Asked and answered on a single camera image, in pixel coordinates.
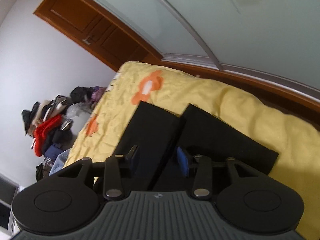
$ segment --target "cabinet handle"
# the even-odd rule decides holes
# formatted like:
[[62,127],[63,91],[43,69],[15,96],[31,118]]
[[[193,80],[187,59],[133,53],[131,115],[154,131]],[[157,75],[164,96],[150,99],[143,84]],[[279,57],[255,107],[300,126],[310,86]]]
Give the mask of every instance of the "cabinet handle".
[[84,40],[82,40],[85,44],[87,45],[91,45],[91,42],[88,41],[88,39],[90,38],[90,36],[86,37]]

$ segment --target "clothes pile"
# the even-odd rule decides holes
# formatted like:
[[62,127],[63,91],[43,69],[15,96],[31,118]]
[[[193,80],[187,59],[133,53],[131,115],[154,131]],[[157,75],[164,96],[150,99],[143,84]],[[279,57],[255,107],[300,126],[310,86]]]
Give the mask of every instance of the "clothes pile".
[[70,148],[74,139],[72,118],[81,112],[92,113],[105,90],[99,86],[76,87],[69,98],[58,95],[51,101],[36,102],[31,111],[22,111],[25,135],[33,138],[31,149],[36,156],[45,157],[37,166],[37,180],[48,176],[58,155]]
[[56,173],[57,171],[60,171],[63,169],[63,166],[68,159],[70,150],[71,149],[68,149],[58,155],[57,159],[55,160],[55,162],[52,166],[52,169],[51,169],[49,175],[52,175],[52,174]]

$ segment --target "frosted glass panel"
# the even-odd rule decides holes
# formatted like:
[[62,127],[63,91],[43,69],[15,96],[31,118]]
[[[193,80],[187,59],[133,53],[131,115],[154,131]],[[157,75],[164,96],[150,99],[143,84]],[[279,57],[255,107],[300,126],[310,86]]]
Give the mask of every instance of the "frosted glass panel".
[[217,58],[320,89],[320,0],[168,0]]
[[157,0],[95,0],[160,53],[206,56],[187,30]]

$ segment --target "gray plastic base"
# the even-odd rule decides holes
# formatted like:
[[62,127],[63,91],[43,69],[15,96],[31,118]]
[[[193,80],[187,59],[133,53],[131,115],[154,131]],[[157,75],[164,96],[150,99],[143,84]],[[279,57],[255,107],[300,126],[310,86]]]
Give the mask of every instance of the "gray plastic base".
[[108,202],[98,217],[80,230],[61,236],[20,232],[14,240],[303,240],[290,231],[258,236],[226,223],[211,203],[186,192],[131,192],[121,201]]

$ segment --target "yellow bedsheet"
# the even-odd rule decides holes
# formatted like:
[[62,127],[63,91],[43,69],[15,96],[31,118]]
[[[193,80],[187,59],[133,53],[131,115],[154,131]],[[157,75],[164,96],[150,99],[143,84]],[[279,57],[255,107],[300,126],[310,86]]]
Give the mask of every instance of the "yellow bedsheet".
[[192,103],[278,152],[270,176],[301,195],[305,211],[297,231],[308,240],[319,240],[320,133],[309,123],[218,81],[162,66],[125,63],[79,133],[66,165],[85,156],[94,162],[109,157],[139,100],[177,115]]

